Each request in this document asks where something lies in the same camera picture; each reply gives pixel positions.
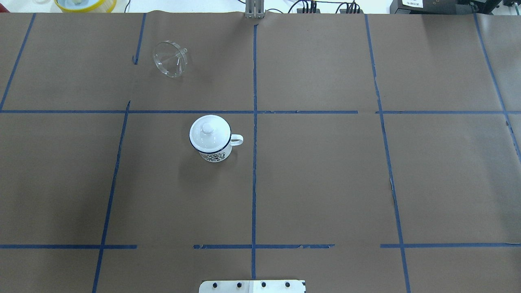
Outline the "white enamel cup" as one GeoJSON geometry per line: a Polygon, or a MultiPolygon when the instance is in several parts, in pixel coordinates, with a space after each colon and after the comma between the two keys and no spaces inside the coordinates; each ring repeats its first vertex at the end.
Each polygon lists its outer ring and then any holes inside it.
{"type": "Polygon", "coordinates": [[[188,132],[190,144],[208,162],[216,163],[227,159],[233,147],[242,145],[242,135],[234,134],[230,124],[218,115],[198,118],[188,132]]]}

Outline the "clear plastic funnel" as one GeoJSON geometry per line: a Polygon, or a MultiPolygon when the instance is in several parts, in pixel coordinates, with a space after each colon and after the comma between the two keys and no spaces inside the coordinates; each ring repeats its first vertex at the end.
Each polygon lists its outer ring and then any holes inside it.
{"type": "Polygon", "coordinates": [[[188,65],[188,50],[172,41],[158,43],[152,54],[157,69],[171,78],[181,77],[188,65]]]}

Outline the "brown paper table cover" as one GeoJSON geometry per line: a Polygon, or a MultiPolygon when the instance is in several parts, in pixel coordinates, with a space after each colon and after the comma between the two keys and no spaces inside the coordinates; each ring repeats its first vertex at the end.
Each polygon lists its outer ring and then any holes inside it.
{"type": "Polygon", "coordinates": [[[0,124],[2,293],[520,291],[518,15],[2,13],[0,124]]]}

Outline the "black box device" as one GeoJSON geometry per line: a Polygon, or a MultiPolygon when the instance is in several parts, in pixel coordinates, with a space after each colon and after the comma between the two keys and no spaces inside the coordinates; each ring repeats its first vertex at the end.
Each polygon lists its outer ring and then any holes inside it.
{"type": "Polygon", "coordinates": [[[390,14],[490,14],[502,0],[393,0],[390,14]]]}

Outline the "yellow rimmed bowl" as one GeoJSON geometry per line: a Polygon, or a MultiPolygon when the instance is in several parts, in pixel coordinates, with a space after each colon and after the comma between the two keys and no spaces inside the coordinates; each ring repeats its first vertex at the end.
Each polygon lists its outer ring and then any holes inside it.
{"type": "Polygon", "coordinates": [[[117,0],[54,0],[64,13],[111,13],[117,0]]]}

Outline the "aluminium frame post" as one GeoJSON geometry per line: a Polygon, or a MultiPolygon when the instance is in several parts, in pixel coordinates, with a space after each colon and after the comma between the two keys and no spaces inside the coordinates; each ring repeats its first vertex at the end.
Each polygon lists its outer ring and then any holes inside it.
{"type": "Polygon", "coordinates": [[[265,17],[264,0],[244,0],[245,18],[262,19],[265,17]]]}

